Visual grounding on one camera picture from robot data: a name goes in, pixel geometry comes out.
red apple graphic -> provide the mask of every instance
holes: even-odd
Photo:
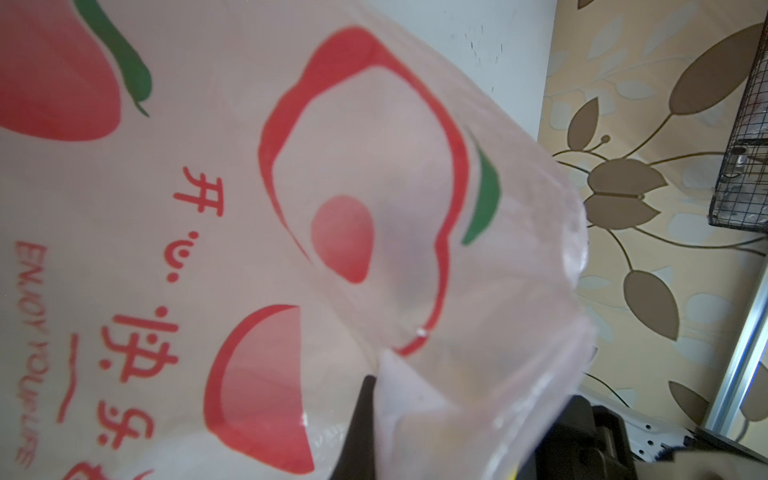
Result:
[[[304,428],[300,321],[298,306],[251,313],[221,346],[204,397],[205,424],[221,442],[297,475],[315,469]]]
[[[456,226],[467,193],[469,178],[468,151],[460,130],[445,107],[370,32],[359,27],[346,28],[330,36],[317,48],[299,81],[281,97],[272,114],[267,119],[262,131],[258,152],[260,172],[277,217],[286,230],[288,230],[288,233],[304,256],[312,261],[311,256],[308,254],[308,249],[311,247],[316,253],[316,258],[322,261],[339,277],[351,285],[364,285],[370,277],[369,267],[373,252],[376,249],[376,239],[379,238],[378,230],[382,227],[382,225],[376,225],[374,216],[369,211],[369,206],[366,206],[366,203],[359,196],[356,197],[345,191],[330,194],[317,207],[308,205],[305,202],[303,204],[304,207],[315,208],[316,212],[311,220],[311,240],[300,241],[300,238],[304,237],[298,235],[295,229],[289,226],[290,222],[286,221],[284,213],[286,205],[280,202],[280,192],[277,187],[280,182],[276,181],[276,166],[280,167],[278,159],[281,158],[281,152],[286,150],[286,143],[289,137],[292,134],[299,135],[295,132],[298,128],[297,124],[300,123],[301,117],[306,118],[306,113],[309,111],[308,108],[311,109],[310,105],[313,101],[322,97],[326,92],[338,91],[338,89],[335,89],[337,86],[338,88],[345,88],[340,85],[342,83],[348,85],[347,81],[360,78],[366,72],[372,72],[374,75],[379,74],[379,72],[385,72],[386,75],[394,75],[397,78],[397,82],[404,85],[404,88],[407,89],[407,92],[404,94],[414,96],[415,99],[404,101],[402,106],[410,108],[414,104],[423,105],[425,111],[429,113],[428,121],[431,122],[431,125],[435,125],[435,129],[439,132],[434,137],[431,137],[430,141],[423,141],[422,144],[442,145],[441,148],[443,150],[441,152],[445,152],[444,155],[443,153],[438,155],[434,151],[426,151],[430,160],[439,157],[439,161],[429,163],[429,168],[435,168],[435,164],[439,164],[438,173],[445,175],[445,182],[447,183],[444,186],[445,190],[441,190],[441,192],[447,193],[443,196],[445,198],[444,207],[440,207],[445,209],[432,210],[432,212],[441,211],[443,213],[439,214],[441,215],[439,219],[436,219],[434,214],[432,215],[432,219],[438,222],[436,223],[437,227],[435,227],[436,236],[433,237],[431,243],[426,244],[426,248],[428,251],[431,250],[431,254],[425,252],[425,255],[431,256],[431,261],[436,265],[433,270],[437,277],[436,281],[432,279],[434,290],[430,291],[434,291],[434,294],[431,307],[428,313],[424,313],[425,318],[420,321],[421,334],[413,336],[405,345],[394,346],[399,353],[407,356],[424,345],[427,335],[435,328],[441,316],[448,289],[450,271],[449,235]],[[352,102],[351,106],[346,105],[344,108],[354,109],[354,102]],[[352,113],[347,120],[355,121],[355,119],[359,118],[362,117]],[[376,135],[377,132],[375,130],[376,126],[374,125],[366,133],[371,132],[372,135]],[[317,139],[318,134],[310,133],[310,137],[314,141]],[[329,140],[338,141],[338,138],[330,138]],[[398,140],[400,139],[389,139],[391,142],[397,142]],[[340,147],[338,143],[333,144],[333,147],[329,147],[322,144],[321,141],[321,144],[318,146],[318,150],[324,151],[320,152],[322,154],[332,149],[345,154],[343,152],[345,150],[344,146]],[[304,157],[302,161],[314,167],[313,162],[316,159]],[[364,164],[366,161],[371,161],[371,159],[367,158],[365,153],[362,152],[359,164]],[[326,176],[333,176],[334,174],[335,171],[332,168],[323,173]],[[316,190],[314,187],[313,184],[309,183],[306,185],[305,190]]]
[[[120,88],[93,35],[146,114],[138,102],[150,94],[149,71],[96,0],[0,0],[0,127],[60,141],[94,140],[117,128]]]

brown leaf pattern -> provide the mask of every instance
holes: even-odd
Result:
[[[609,230],[636,227],[652,220],[660,213],[639,198],[602,194],[592,195],[585,200],[584,208],[590,223]]]
[[[640,270],[629,272],[624,278],[624,299],[646,327],[668,339],[677,340],[680,330],[677,302],[667,284],[658,276]]]
[[[596,193],[642,195],[667,185],[664,176],[633,158],[618,158],[596,166],[587,178]]]
[[[670,94],[670,112],[691,115],[720,103],[750,73],[763,24],[755,24],[716,43],[680,76]]]
[[[688,415],[688,418],[694,421],[696,425],[701,425],[710,403],[701,395],[689,389],[680,383],[669,381],[669,389],[672,398],[677,405]]]
[[[741,413],[750,422],[768,419],[768,369],[762,363],[757,366],[750,389],[741,402]]]
[[[600,107],[595,97],[578,109],[571,124],[568,125],[568,147],[572,150],[584,150],[594,137],[598,128]]]

red outline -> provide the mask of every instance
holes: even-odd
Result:
[[[432,95],[427,87],[370,32],[360,27],[345,28],[331,35],[313,54],[296,83],[277,102],[272,114],[267,119],[261,133],[259,145],[259,167],[264,187],[269,195],[280,222],[288,230],[291,238],[307,259],[309,256],[290,231],[283,216],[283,210],[277,201],[273,167],[277,155],[283,149],[293,126],[299,120],[303,110],[317,95],[374,66],[384,67],[408,82],[432,109],[449,143],[453,163],[453,195],[445,221],[435,239],[435,255],[438,263],[438,292],[435,306],[422,327],[426,332],[437,325],[448,289],[450,268],[449,235],[458,221],[469,182],[469,161],[467,148],[462,134],[451,119],[447,110]],[[426,336],[418,336],[408,345],[396,349],[400,355],[407,356],[420,349],[426,342]]]
[[[64,417],[67,415],[67,407],[69,407],[69,402],[72,401],[74,388],[78,384],[77,361],[79,339],[80,337],[77,333],[72,333],[72,337],[69,340],[69,387],[67,388],[66,395],[64,395],[64,400],[61,401],[61,405],[58,407],[57,423],[64,422]]]
[[[227,423],[227,421],[224,419],[223,407],[221,405],[221,389],[222,389],[222,383],[224,378],[224,372],[226,371],[227,365],[229,364],[232,358],[232,354],[234,353],[237,346],[240,344],[240,341],[256,325],[258,325],[263,320],[271,317],[276,313],[280,313],[292,308],[299,308],[299,307],[296,305],[270,305],[270,306],[265,306],[261,310],[258,310],[254,313],[251,313],[242,322],[240,322],[240,324],[238,324],[235,327],[235,329],[232,330],[232,332],[227,337],[227,339],[224,340],[224,344],[221,346],[221,349],[219,349],[219,353],[216,355],[214,364],[210,367],[210,374],[208,375],[208,381],[206,382],[206,385],[205,385],[205,393],[203,397],[203,418],[205,420],[205,426],[208,427],[208,430],[210,430],[215,436],[219,437],[221,442],[223,442],[228,447],[230,447],[230,445],[243,445],[243,444],[247,445],[250,443],[250,439],[244,438],[242,433],[232,428]],[[312,463],[311,468],[309,469],[294,468],[292,470],[289,470],[285,467],[277,467],[275,465],[270,465],[270,466],[273,466],[285,472],[289,472],[297,475],[303,475],[306,473],[314,472],[315,465],[314,465],[314,459],[312,458],[312,455],[311,455],[309,440],[306,440],[306,450],[310,452],[309,460]],[[241,452],[241,453],[258,460],[259,462],[263,462],[269,465],[269,463],[266,463],[264,460],[262,460],[261,458],[258,458],[257,456],[251,455],[249,452]]]

red printed graphic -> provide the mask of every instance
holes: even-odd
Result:
[[[349,195],[328,200],[312,221],[312,245],[328,268],[351,283],[362,282],[373,252],[371,213]]]
[[[163,318],[167,314],[168,308],[165,306],[159,306],[154,311],[154,315],[157,318]],[[154,330],[163,333],[176,333],[176,331],[179,330],[179,326],[175,323],[147,320],[126,315],[115,315],[112,317],[112,321],[122,326]],[[170,350],[169,342],[162,342],[157,349],[145,349],[141,347],[141,333],[138,332],[132,332],[128,337],[128,343],[121,344],[116,343],[112,339],[108,326],[102,326],[101,339],[104,340],[104,345],[109,350],[125,355],[125,362],[123,363],[123,369],[120,373],[120,381],[122,383],[126,383],[132,376],[142,379],[151,378],[160,373],[166,365],[175,365],[179,362],[179,357],[168,353]],[[144,337],[144,341],[149,346],[156,345],[158,341],[157,334],[155,332],[148,333]],[[137,366],[137,360],[139,359],[143,360],[142,363],[144,365],[147,363],[152,363],[152,365],[149,368],[141,368],[140,366]],[[99,361],[99,366],[103,370],[109,370],[112,367],[112,361],[109,359],[102,359]]]
[[[301,399],[298,306],[272,305],[230,333],[205,386],[208,429],[229,448],[293,474],[315,469]]]
[[[69,341],[69,387],[67,393],[64,395],[64,400],[61,401],[61,405],[58,407],[57,423],[63,423],[65,416],[67,415],[67,407],[69,402],[72,401],[74,396],[74,389],[78,385],[78,342],[80,336],[77,333],[72,333],[72,337]]]
[[[220,178],[217,178],[216,183],[212,184],[205,174],[200,174],[200,178],[195,178],[190,174],[189,168],[186,167],[184,167],[184,176],[189,183],[200,189],[200,193],[197,196],[175,193],[174,198],[176,200],[197,205],[199,213],[203,213],[206,208],[210,207],[216,209],[217,216],[224,215],[224,185]],[[208,198],[209,191],[213,193],[214,198]]]
[[[22,323],[29,327],[25,329],[29,336],[26,342],[29,355],[24,362],[24,375],[16,384],[16,398],[21,403],[21,415],[18,420],[19,440],[15,461],[24,468],[29,468],[35,461],[41,440],[42,410],[39,396],[48,377],[48,370],[51,369],[51,357],[48,355],[50,332],[42,298],[42,287],[45,285],[45,254],[48,248],[36,243],[17,241],[14,251],[20,266],[16,283],[16,306],[20,318],[23,319]]]
[[[197,232],[189,232],[187,236],[192,240],[196,240],[200,234]],[[188,249],[191,247],[194,247],[194,243],[190,242],[189,240],[176,240],[174,242],[170,242],[168,245],[166,245],[165,251],[163,252],[165,263],[167,263],[170,268],[181,270],[184,264],[179,261],[179,258],[187,258],[190,256],[190,251]],[[177,280],[179,280],[179,274],[176,272],[171,272],[165,277],[165,280],[167,280],[168,283],[175,283]]]
[[[118,82],[72,2],[0,2],[0,58],[0,126],[84,141],[120,123]]]
[[[258,153],[261,177],[277,217],[286,230],[288,230],[301,252],[307,257],[305,247],[299,244],[296,236],[288,228],[283,215],[283,209],[280,206],[277,192],[275,191],[273,178],[275,160],[283,149],[283,145],[286,143],[300,115],[315,97],[371,67],[386,68],[392,73],[397,74],[421,96],[445,131],[446,140],[452,155],[451,159],[446,159],[446,161],[452,163],[453,169],[454,180],[451,203],[434,243],[439,275],[438,289],[429,318],[425,320],[422,326],[424,332],[428,333],[437,325],[448,289],[450,265],[449,235],[458,221],[467,192],[469,180],[467,149],[461,132],[445,107],[440,104],[427,87],[403,63],[398,61],[367,30],[359,27],[347,28],[338,31],[325,40],[313,54],[298,83],[278,101],[274,111],[267,119],[261,134],[261,145],[259,146]],[[348,204],[347,207],[352,206],[351,201],[345,200],[345,202]],[[369,234],[366,222],[368,221],[367,217],[369,217],[369,214],[362,204],[360,206],[362,208],[355,206],[350,208],[350,210],[347,210],[346,207],[342,210],[345,215],[349,216],[352,214],[352,216],[340,221],[339,227],[346,236],[339,235],[335,241],[344,245],[351,241],[350,237],[363,242],[368,241]],[[363,209],[366,215],[353,213],[357,211],[363,212]],[[318,251],[318,255],[323,259],[323,262],[341,277],[352,283],[362,282],[365,279],[368,266],[365,255],[368,244],[364,243],[361,247],[356,247],[346,252],[342,246],[331,246],[332,239],[328,234],[328,223],[332,223],[333,220],[327,218],[329,215],[330,212],[323,211],[323,208],[317,213],[316,220],[313,222],[313,246]],[[363,220],[362,223],[352,223],[351,219],[362,219],[364,217],[366,220]],[[398,348],[397,351],[404,356],[410,355],[421,348],[426,340],[427,336],[417,336],[407,345]]]
[[[147,470],[144,473],[136,475],[134,480],[142,480],[150,475],[154,470]],[[101,465],[93,466],[88,462],[80,462],[72,467],[63,480],[110,480],[101,471]]]
[[[146,439],[152,438],[154,420],[152,420],[152,417],[147,415],[147,413],[142,412],[139,409],[128,409],[123,413],[119,421],[115,421],[114,419],[120,415],[120,411],[116,407],[107,409],[107,403],[104,400],[101,400],[98,403],[97,414],[101,426],[109,432],[114,433],[111,444],[113,450],[120,448],[125,437],[128,437],[129,439],[138,439],[143,435]],[[98,436],[97,441],[99,445],[107,445],[109,442],[109,434],[102,433]]]

metal frame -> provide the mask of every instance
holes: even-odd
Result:
[[[632,453],[646,462],[652,462],[666,447],[685,446],[685,438],[694,436],[679,425],[643,415],[584,386],[579,387],[578,395],[586,398],[593,406],[602,405],[621,415]]]
[[[768,263],[755,289],[736,348],[728,363],[717,396],[707,411],[703,427],[724,437],[736,419],[768,343]]]

